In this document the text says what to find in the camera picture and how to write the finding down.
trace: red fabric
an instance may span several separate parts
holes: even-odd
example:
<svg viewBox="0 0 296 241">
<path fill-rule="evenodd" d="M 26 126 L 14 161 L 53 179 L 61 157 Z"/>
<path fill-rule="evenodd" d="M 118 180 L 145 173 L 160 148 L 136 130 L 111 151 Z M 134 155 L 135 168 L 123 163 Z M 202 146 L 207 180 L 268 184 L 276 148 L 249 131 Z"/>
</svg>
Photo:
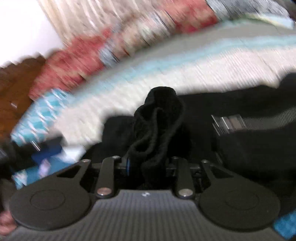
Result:
<svg viewBox="0 0 296 241">
<path fill-rule="evenodd" d="M 162 9 L 173 19 L 178 33 L 195 32 L 218 21 L 205 0 L 180 0 L 163 6 Z M 118 44 L 122 40 L 122 34 L 132 34 L 129 30 L 126 28 L 127 32 L 114 36 L 109 28 L 102 36 L 75 38 L 69 47 L 47 60 L 30 89 L 29 97 L 36 100 L 51 89 L 59 88 L 69 91 L 80 85 L 84 77 L 104 68 L 99 59 L 99 49 L 104 47 L 106 40 L 112 37 Z"/>
</svg>

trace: brown wooden furniture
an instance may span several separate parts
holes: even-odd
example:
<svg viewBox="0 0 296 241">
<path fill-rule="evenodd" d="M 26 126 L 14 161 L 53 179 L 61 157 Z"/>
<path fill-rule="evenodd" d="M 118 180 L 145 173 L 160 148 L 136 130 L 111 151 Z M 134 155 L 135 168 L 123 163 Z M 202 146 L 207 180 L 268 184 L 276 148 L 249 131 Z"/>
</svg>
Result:
<svg viewBox="0 0 296 241">
<path fill-rule="evenodd" d="M 0 68 L 0 137 L 9 136 L 31 105 L 29 89 L 44 63 L 45 58 L 39 56 Z"/>
</svg>

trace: white logo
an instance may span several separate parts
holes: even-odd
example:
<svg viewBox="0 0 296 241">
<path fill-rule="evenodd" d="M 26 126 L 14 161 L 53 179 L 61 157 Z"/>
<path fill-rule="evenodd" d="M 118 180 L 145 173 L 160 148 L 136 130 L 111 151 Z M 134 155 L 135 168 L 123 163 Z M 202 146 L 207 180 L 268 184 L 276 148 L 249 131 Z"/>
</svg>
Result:
<svg viewBox="0 0 296 241">
<path fill-rule="evenodd" d="M 143 192 L 143 193 L 142 193 L 142 196 L 143 196 L 143 197 L 148 197 L 148 196 L 150 196 L 150 193 L 149 193 L 149 192 Z"/>
</svg>

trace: beige curtain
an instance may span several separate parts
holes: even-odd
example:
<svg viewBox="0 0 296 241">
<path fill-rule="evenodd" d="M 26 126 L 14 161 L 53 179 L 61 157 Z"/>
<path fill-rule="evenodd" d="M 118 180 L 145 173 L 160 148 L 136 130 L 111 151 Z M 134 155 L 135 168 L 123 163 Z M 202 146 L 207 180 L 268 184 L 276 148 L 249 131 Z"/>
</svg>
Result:
<svg viewBox="0 0 296 241">
<path fill-rule="evenodd" d="M 74 36 L 100 34 L 131 12 L 149 11 L 174 0 L 38 0 L 65 44 Z"/>
</svg>

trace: gray patterned cloth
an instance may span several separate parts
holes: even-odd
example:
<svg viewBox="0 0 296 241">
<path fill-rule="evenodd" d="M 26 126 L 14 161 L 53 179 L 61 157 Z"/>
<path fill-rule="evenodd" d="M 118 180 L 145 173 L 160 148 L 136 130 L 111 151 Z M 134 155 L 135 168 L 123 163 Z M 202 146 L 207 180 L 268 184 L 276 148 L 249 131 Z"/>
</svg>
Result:
<svg viewBox="0 0 296 241">
<path fill-rule="evenodd" d="M 207 0 L 219 20 L 236 18 L 246 13 L 271 13 L 289 17 L 288 11 L 273 0 Z"/>
</svg>

